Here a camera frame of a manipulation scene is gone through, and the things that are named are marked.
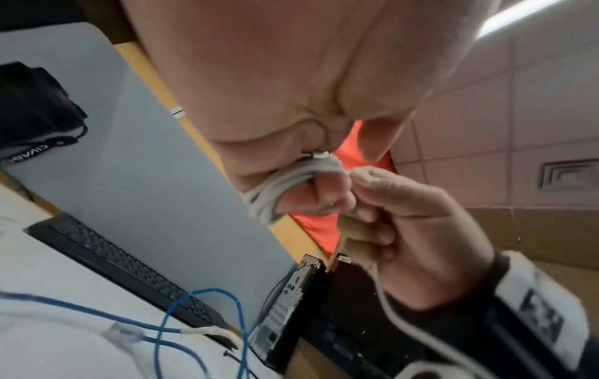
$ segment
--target keyboard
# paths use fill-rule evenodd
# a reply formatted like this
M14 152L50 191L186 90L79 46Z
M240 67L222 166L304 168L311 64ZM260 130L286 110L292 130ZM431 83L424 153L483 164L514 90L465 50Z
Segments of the keyboard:
M188 292L69 214L34 224L26 232L162 310ZM182 302L173 316L194 328L230 328L220 313L195 297ZM226 338L209 337L235 347Z

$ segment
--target gray partition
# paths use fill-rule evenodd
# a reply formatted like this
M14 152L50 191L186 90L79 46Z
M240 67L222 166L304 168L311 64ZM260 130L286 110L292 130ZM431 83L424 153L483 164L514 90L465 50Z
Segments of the gray partition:
M2 33L12 61L47 69L89 133L7 171L181 287L234 293L254 325L293 259L108 39L89 24ZM205 300L237 325L228 299Z

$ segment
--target black sleeve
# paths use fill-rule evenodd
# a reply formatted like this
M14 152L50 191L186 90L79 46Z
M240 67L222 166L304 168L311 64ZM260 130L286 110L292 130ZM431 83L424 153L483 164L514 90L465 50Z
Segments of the black sleeve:
M593 336L587 341L578 370L571 372L494 296L509 268L509 259L498 253L487 275L470 293L439 308L405 316L500 378L539 378L546 373L556 379L597 377L599 343ZM522 351L517 348L520 344L525 346Z

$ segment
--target air vent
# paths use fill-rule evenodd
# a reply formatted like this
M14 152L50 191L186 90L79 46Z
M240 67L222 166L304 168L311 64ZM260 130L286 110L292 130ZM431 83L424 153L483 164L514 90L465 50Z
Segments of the air vent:
M557 192L599 190L599 159L543 164L539 189Z

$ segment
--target orange shirt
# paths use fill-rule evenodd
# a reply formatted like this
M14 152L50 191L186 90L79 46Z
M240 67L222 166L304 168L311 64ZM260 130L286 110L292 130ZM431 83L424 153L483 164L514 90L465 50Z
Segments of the orange shirt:
M358 150L358 131L362 122L354 124L348 138L343 145L333 155L340 161L344 170L355 169L356 167L373 166L381 169L395 172L395 167L391 162L389 152L376 163L366 162ZM309 215L291 215L306 233L323 249L323 251L332 254L339 240L339 231L337 230L337 215L329 216L309 216Z

